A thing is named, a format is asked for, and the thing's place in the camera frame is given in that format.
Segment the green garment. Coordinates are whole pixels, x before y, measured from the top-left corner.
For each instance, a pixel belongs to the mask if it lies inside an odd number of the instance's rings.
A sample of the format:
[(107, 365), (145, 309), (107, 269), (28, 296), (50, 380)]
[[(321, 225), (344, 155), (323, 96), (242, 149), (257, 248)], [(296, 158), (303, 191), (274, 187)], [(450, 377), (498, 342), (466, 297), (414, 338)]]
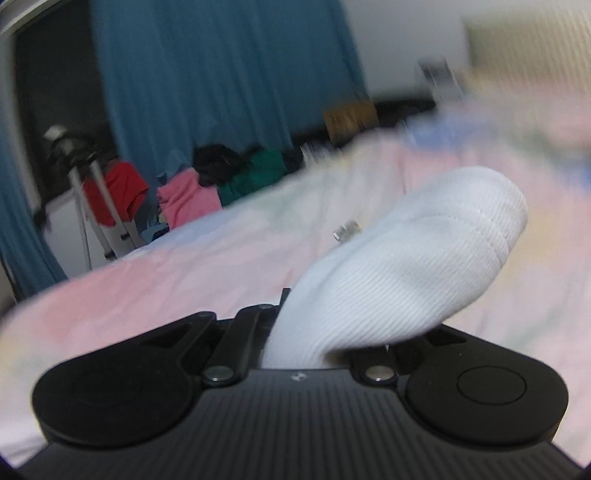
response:
[(217, 187), (222, 207), (259, 192), (296, 173), (304, 165), (301, 149), (256, 149), (245, 156), (245, 167)]

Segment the wall power socket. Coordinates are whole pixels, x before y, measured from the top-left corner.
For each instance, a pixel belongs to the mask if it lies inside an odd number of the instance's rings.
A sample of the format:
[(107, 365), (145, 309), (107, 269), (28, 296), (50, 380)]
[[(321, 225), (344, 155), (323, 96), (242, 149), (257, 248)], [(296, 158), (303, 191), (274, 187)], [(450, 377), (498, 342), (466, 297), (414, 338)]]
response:
[(463, 97), (462, 87), (444, 57), (420, 60), (418, 67), (437, 102), (458, 100)]

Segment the blue curtain left panel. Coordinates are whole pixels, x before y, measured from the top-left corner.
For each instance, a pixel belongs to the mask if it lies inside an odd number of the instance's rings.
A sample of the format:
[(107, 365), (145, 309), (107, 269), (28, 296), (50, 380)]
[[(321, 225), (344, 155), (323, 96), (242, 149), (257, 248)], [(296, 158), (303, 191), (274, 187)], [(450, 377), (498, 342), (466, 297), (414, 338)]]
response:
[(28, 298), (67, 277), (34, 224), (14, 160), (1, 124), (1, 261)]

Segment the red garment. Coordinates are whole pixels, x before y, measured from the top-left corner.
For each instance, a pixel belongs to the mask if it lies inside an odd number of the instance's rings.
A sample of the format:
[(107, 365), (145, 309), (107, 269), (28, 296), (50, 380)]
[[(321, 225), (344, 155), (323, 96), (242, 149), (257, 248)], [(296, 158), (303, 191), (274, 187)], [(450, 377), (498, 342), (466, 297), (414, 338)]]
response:
[[(147, 196), (148, 185), (132, 164), (118, 159), (108, 164), (103, 177), (119, 217), (123, 222), (131, 222)], [(92, 177), (84, 180), (83, 190), (97, 222), (113, 227), (114, 218)]]

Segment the pastel tie-dye bed sheet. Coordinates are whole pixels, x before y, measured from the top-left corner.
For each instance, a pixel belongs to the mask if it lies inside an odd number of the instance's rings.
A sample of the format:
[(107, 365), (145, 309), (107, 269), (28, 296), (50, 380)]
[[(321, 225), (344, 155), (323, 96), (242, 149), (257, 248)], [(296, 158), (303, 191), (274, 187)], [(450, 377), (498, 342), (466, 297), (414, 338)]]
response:
[(19, 305), (1, 328), (1, 453), (43, 446), (30, 397), (55, 364), (200, 310), (273, 303), (335, 248), (434, 176), (481, 165), (524, 193), (529, 223), (489, 290), (451, 325), (554, 367), (570, 401), (556, 443), (590, 458), (590, 94), (473, 76), (473, 98), (400, 131), (368, 133), (324, 164)]

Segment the black garment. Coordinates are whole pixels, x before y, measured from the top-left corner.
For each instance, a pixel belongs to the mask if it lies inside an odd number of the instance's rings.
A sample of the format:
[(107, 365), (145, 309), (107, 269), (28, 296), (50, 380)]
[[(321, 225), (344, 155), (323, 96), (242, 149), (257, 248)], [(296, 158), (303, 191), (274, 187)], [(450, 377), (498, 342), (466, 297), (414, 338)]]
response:
[(192, 166), (198, 174), (198, 184), (212, 187), (228, 183), (236, 174), (245, 169), (242, 155), (222, 144), (194, 147)]

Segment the pink garment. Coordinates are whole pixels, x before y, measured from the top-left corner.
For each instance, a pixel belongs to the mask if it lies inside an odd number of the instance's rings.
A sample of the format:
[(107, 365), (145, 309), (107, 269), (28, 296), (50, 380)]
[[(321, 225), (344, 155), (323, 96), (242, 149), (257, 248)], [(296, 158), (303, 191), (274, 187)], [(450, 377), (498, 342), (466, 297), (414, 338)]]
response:
[(221, 210), (215, 187), (202, 187), (193, 168), (175, 174), (156, 190), (160, 214), (170, 230)]

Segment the dark window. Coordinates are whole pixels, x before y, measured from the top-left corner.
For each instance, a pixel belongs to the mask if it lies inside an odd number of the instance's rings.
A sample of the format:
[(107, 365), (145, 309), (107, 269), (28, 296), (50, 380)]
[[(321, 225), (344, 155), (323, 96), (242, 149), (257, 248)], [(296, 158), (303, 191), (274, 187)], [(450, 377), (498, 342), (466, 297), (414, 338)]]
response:
[(49, 161), (45, 132), (61, 125), (92, 137), (103, 159), (116, 155), (103, 99), (87, 1), (61, 1), (16, 35), (16, 95), (24, 141), (41, 200), (69, 189)]

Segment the white knit zip jacket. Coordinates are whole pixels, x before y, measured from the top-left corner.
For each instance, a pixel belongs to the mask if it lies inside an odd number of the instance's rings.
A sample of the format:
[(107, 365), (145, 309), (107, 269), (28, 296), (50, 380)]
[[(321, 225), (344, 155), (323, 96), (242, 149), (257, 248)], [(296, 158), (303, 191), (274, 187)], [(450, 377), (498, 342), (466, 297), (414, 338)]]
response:
[(475, 166), (433, 178), (311, 265), (280, 308), (264, 369), (324, 369), (441, 325), (493, 284), (528, 223), (522, 191)]

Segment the blue curtain panel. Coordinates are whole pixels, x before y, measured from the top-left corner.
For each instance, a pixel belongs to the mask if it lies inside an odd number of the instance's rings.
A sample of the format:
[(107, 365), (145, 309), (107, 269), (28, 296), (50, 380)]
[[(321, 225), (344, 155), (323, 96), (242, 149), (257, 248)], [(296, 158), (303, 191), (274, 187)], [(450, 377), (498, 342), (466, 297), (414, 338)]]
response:
[(195, 147), (290, 145), (366, 93), (338, 1), (94, 1), (117, 147), (151, 186)]
[(28, 298), (67, 277), (34, 224), (14, 160), (1, 124), (1, 261)]

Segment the blue curtain right panel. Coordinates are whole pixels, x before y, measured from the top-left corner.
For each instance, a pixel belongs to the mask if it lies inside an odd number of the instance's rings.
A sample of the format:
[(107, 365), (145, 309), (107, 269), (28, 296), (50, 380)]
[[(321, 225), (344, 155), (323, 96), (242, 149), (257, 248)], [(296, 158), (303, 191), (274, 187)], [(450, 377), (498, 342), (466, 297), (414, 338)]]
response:
[(366, 93), (338, 1), (94, 1), (117, 147), (151, 186), (195, 147), (290, 145)]

